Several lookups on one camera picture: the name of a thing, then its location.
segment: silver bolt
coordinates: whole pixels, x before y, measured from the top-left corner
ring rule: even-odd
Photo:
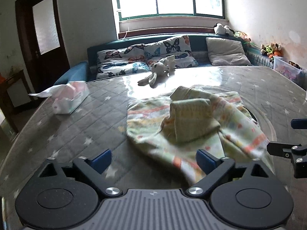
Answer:
[[[109,194],[109,195],[117,195],[119,193],[120,193],[120,189],[118,188],[110,187],[106,189],[106,194]]]
[[[188,192],[192,195],[199,195],[199,194],[202,194],[204,190],[199,187],[192,187],[188,189]]]

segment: logo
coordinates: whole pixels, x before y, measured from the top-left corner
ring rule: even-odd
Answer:
[[[152,196],[155,196],[155,195],[158,194],[158,192],[157,191],[153,191],[153,192],[150,192],[149,194],[152,195]]]

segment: blue sofa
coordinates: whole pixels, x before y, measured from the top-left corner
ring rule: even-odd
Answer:
[[[56,81],[55,85],[66,84],[69,81],[85,80],[86,82],[89,82],[96,80],[97,52],[99,51],[108,50],[108,49],[120,49],[141,43],[149,44],[165,40],[167,38],[176,35],[185,35],[185,34],[145,35],[145,36],[121,39],[90,47],[87,49],[88,62],[81,62],[78,65],[72,67]],[[268,66],[273,68],[267,56],[261,55],[259,49],[253,48],[249,44],[246,44],[246,42],[241,38],[215,35],[215,34],[203,34],[203,33],[186,33],[186,35],[189,36],[192,53],[194,58],[198,61],[199,66],[202,67],[211,66],[211,63],[208,59],[208,52],[207,52],[208,48],[206,43],[206,37],[218,37],[218,38],[241,41],[244,51],[252,65]]]

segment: green window frame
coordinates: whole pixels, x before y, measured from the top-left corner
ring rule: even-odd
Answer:
[[[117,1],[117,8],[120,9],[120,2],[119,0]],[[118,12],[119,14],[119,21],[125,21],[129,19],[136,19],[136,18],[146,18],[146,17],[155,17],[155,16],[202,16],[202,17],[212,17],[212,18],[219,18],[219,19],[225,19],[225,4],[224,0],[222,0],[222,16],[216,16],[216,15],[207,15],[207,14],[198,14],[196,13],[196,2],[193,0],[193,14],[160,14],[158,10],[158,0],[156,0],[156,8],[157,8],[157,13],[152,14],[152,15],[143,15],[143,16],[131,16],[131,17],[122,17],[122,13]]]

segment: brown wooden door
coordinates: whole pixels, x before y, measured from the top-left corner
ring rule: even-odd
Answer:
[[[17,0],[15,5],[27,71],[35,92],[41,92],[69,69],[56,0]]]

